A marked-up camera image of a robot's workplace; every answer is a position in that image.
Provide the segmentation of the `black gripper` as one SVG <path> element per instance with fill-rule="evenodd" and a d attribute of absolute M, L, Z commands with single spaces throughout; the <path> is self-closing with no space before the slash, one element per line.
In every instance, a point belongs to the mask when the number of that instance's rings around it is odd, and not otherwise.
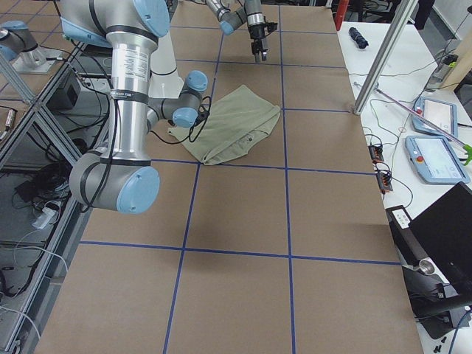
<path fill-rule="evenodd" d="M 254 54 L 255 62 L 260 62 L 260 57 L 262 61 L 267 61 L 268 59 L 268 45 L 265 28 L 265 24 L 249 26 L 249 34 L 252 39 L 251 51 Z"/>

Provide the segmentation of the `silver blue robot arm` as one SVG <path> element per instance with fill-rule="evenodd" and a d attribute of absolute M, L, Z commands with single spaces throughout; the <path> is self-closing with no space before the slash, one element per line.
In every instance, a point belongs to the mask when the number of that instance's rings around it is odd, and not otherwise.
<path fill-rule="evenodd" d="M 204 1 L 204 4 L 216 16 L 224 35 L 231 35 L 246 24 L 255 62 L 267 60 L 269 51 L 267 37 L 277 30 L 278 23 L 266 20 L 261 1 L 244 1 L 236 10 L 231 10 L 222 1 Z"/>
<path fill-rule="evenodd" d="M 165 1 L 62 1 L 60 7 L 67 37 L 112 50 L 108 138 L 75 163 L 71 193 L 86 209 L 142 213 L 156 200 L 160 185 L 145 137 L 161 119 L 189 131 L 204 127 L 207 76 L 190 72 L 174 98 L 150 93 L 151 60 L 163 53 L 159 42 L 170 35 Z"/>

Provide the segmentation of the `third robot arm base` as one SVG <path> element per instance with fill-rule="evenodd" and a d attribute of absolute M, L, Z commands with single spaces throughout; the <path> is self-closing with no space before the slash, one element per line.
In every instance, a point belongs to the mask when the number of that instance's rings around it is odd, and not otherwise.
<path fill-rule="evenodd" d="M 29 27 L 19 20 L 1 24 L 1 54 L 22 74 L 46 74 L 53 65 Z"/>

